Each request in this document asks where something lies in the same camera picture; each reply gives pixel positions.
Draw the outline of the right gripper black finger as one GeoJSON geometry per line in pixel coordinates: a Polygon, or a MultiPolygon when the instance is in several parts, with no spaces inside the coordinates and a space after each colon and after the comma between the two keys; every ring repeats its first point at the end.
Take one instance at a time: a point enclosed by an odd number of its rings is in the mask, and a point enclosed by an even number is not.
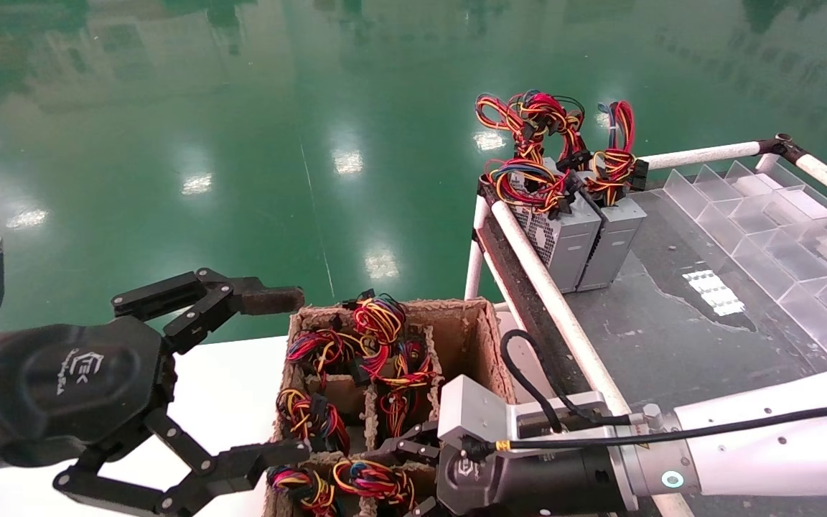
{"type": "Polygon", "coordinates": [[[445,515],[445,506],[437,500],[436,496],[429,496],[417,501],[404,517],[442,517],[445,515]]]}
{"type": "Polygon", "coordinates": [[[434,467],[440,454],[437,428],[439,423],[436,420],[414,425],[401,436],[387,438],[380,447],[367,452],[367,459],[387,467],[399,467],[405,462],[420,462],[434,467]]]}

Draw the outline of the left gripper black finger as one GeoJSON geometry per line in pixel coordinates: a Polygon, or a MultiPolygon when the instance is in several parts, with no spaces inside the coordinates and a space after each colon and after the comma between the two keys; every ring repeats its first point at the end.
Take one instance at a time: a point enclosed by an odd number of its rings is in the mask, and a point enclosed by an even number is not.
{"type": "Polygon", "coordinates": [[[53,480],[53,487],[75,503],[134,516],[194,516],[214,498],[249,492],[272,467],[309,460],[311,448],[295,439],[247,444],[210,455],[167,416],[151,410],[124,424],[113,437],[88,446],[78,461],[53,480]],[[101,477],[106,462],[156,437],[187,465],[188,473],[167,490],[101,477]]]}
{"type": "Polygon", "coordinates": [[[203,268],[121,292],[112,300],[116,317],[142,322],[180,311],[164,326],[163,348],[185,354],[233,315],[291,314],[302,308],[299,286],[269,287],[258,277],[227,277],[203,268]]]}

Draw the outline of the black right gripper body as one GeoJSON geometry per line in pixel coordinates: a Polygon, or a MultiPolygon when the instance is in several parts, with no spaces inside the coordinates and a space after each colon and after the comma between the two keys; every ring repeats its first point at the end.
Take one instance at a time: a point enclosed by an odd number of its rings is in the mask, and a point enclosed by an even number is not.
{"type": "Polygon", "coordinates": [[[481,462],[446,444],[436,467],[436,496],[454,516],[577,516],[635,507],[630,446],[490,455],[481,462]]]}

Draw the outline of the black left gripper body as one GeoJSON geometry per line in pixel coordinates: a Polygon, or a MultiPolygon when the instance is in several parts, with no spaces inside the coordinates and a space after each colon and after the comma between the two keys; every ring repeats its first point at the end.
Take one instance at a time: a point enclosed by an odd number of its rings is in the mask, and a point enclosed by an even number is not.
{"type": "Polygon", "coordinates": [[[87,449],[118,461],[173,400],[163,336],[134,317],[0,332],[0,467],[49,467],[87,449]]]}

